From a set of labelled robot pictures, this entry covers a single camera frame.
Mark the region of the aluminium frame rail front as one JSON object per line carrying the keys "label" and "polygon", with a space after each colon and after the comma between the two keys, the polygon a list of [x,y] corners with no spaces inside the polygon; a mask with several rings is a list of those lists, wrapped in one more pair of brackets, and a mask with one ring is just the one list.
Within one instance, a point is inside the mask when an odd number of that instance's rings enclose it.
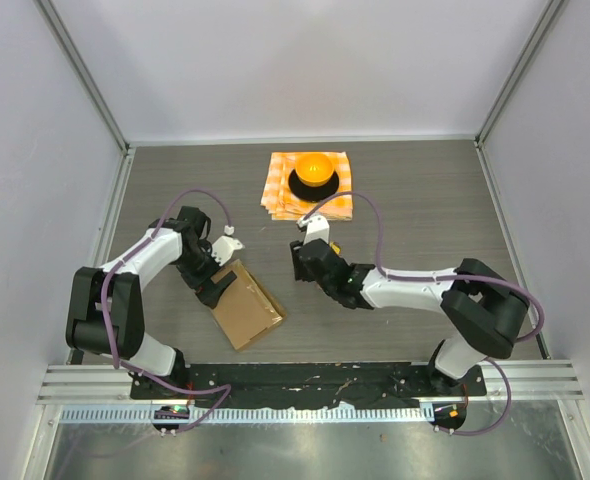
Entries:
{"label": "aluminium frame rail front", "polygon": [[[500,399],[506,377],[514,400],[582,400],[584,392],[568,360],[501,361],[500,370],[483,364],[487,393]],[[131,378],[109,365],[51,365],[46,369],[37,403],[100,404],[129,400]]]}

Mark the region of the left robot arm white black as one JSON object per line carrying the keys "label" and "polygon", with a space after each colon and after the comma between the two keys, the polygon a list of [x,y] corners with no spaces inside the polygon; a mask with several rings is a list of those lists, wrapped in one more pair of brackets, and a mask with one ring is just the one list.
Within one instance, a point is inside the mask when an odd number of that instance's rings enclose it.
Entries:
{"label": "left robot arm white black", "polygon": [[243,248],[234,228],[208,239],[211,219],[196,207],[183,206],[175,218],[150,224],[138,243],[100,267],[82,267],[73,277],[66,325],[69,347],[112,358],[118,366],[153,375],[153,386],[165,398],[180,397],[188,385],[183,354],[147,333],[143,291],[168,266],[206,307],[215,308],[236,280],[227,273],[233,254]]}

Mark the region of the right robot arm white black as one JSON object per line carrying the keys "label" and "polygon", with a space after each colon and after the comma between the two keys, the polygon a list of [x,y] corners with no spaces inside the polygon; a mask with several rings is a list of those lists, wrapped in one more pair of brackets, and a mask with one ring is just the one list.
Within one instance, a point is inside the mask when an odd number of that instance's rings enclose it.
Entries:
{"label": "right robot arm white black", "polygon": [[348,263],[321,239],[293,241],[289,248],[295,279],[316,283],[345,308],[401,307],[445,315],[456,333],[438,344],[425,374],[440,395],[458,388],[478,362],[510,358],[530,307],[524,293],[477,259],[409,280],[410,272]]}

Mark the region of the yellow utility knife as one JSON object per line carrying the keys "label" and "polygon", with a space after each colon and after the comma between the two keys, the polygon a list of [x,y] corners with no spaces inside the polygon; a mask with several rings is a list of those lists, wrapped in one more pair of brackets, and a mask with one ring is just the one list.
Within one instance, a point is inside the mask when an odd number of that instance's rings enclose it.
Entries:
{"label": "yellow utility knife", "polygon": [[331,242],[330,247],[334,251],[335,254],[337,254],[337,255],[341,254],[341,247],[338,244],[336,244],[335,242]]}

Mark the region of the orange bowl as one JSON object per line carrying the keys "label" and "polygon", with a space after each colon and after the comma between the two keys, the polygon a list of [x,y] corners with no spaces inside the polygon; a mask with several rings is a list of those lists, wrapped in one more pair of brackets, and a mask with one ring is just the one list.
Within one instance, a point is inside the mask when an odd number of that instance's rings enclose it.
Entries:
{"label": "orange bowl", "polygon": [[334,165],[324,153],[305,153],[295,162],[295,174],[304,185],[319,187],[329,182]]}

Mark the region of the orange checkered cloth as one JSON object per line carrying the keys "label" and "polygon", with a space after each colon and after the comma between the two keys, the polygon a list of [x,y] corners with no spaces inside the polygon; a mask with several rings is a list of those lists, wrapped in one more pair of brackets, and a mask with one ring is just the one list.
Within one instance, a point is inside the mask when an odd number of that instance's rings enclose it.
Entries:
{"label": "orange checkered cloth", "polygon": [[[339,178],[337,192],[352,189],[350,161],[345,152],[314,152],[326,156]],[[289,176],[297,162],[311,152],[273,152],[261,198],[261,205],[271,214],[273,220],[298,220],[315,205],[298,198],[289,187]],[[321,207],[321,213],[329,219],[349,221],[353,215],[353,201],[349,196],[341,196]]]}

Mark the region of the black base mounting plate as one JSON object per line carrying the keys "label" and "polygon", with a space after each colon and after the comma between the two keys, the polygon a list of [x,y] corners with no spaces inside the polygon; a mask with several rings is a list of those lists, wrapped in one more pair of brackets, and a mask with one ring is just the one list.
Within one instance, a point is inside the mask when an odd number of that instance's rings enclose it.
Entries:
{"label": "black base mounting plate", "polygon": [[487,394],[479,366],[452,381],[411,362],[192,364],[180,387],[198,394],[178,393],[138,374],[131,378],[134,400],[192,400],[200,408],[221,399],[211,390],[223,385],[231,387],[221,404],[229,409],[318,410],[342,402],[357,409],[393,408],[415,406],[420,398]]}

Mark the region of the black round plate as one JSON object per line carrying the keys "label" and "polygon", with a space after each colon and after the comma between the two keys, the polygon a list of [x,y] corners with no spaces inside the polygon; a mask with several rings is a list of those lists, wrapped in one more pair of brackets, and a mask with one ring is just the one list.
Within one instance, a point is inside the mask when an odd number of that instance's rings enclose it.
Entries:
{"label": "black round plate", "polygon": [[332,195],[334,195],[340,185],[340,179],[336,172],[334,172],[329,180],[320,186],[310,186],[305,184],[297,175],[295,170],[292,170],[288,176],[288,186],[292,194],[300,200],[317,203]]}

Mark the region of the brown cardboard express box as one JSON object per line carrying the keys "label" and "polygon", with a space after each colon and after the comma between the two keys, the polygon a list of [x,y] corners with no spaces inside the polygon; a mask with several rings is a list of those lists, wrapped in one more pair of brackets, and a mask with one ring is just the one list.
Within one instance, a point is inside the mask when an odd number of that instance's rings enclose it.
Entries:
{"label": "brown cardboard express box", "polygon": [[240,261],[227,265],[213,279],[234,272],[236,280],[212,310],[214,320],[233,349],[241,352],[282,324],[286,309]]}

